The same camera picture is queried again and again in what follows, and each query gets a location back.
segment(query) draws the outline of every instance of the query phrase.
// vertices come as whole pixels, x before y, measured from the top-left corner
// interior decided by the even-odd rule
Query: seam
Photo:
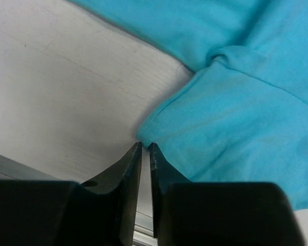
[[[253,75],[248,74],[248,73],[245,73],[245,72],[240,71],[240,70],[238,70],[238,69],[231,68],[230,66],[228,66],[228,65],[225,64],[225,63],[222,63],[221,61],[216,60],[216,62],[219,63],[220,65],[222,65],[223,67],[225,67],[226,69],[230,69],[230,70],[233,70],[233,71],[242,73],[242,74],[244,74],[244,75],[246,75],[246,76],[248,76],[248,77],[250,77],[250,78],[257,79],[257,80],[259,80],[259,81],[261,81],[261,82],[263,82],[263,83],[265,83],[265,84],[267,84],[267,85],[269,85],[269,86],[272,86],[272,87],[274,87],[274,88],[276,88],[276,89],[282,90],[282,91],[284,91],[285,93],[287,93],[288,95],[290,95],[290,96],[292,96],[292,97],[298,99],[299,101],[301,101],[302,103],[304,103],[305,105],[308,106],[308,103],[305,102],[302,98],[300,98],[300,97],[296,96],[295,94],[293,94],[293,93],[291,93],[291,92],[285,90],[285,89],[282,88],[282,87],[275,86],[274,84],[269,83],[269,82],[267,82],[267,81],[265,81],[265,80],[263,80],[263,79],[261,79],[261,78],[258,78],[258,77],[256,77],[256,76],[253,76]]]

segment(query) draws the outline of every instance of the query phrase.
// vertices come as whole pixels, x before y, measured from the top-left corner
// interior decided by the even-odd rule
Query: turquoise fabric
[[[71,2],[195,72],[139,128],[146,146],[193,181],[272,181],[308,208],[308,1]]]

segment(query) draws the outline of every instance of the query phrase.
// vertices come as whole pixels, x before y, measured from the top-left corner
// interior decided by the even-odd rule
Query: white table
[[[91,178],[190,76],[64,0],[0,0],[0,154],[59,179]],[[138,211],[151,215],[148,181],[147,164]],[[298,215],[308,238],[308,211]]]

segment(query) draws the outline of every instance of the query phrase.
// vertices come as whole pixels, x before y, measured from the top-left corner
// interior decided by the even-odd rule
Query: blue cloth
[[[308,0],[71,0],[195,72],[137,137],[193,181],[272,181],[308,208]]]

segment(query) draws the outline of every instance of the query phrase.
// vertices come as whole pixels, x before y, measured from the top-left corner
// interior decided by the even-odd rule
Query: tabletop
[[[84,181],[136,141],[191,77],[172,57],[64,0],[0,1],[0,155]],[[151,215],[148,156],[138,211]],[[308,239],[308,210],[297,213]]]

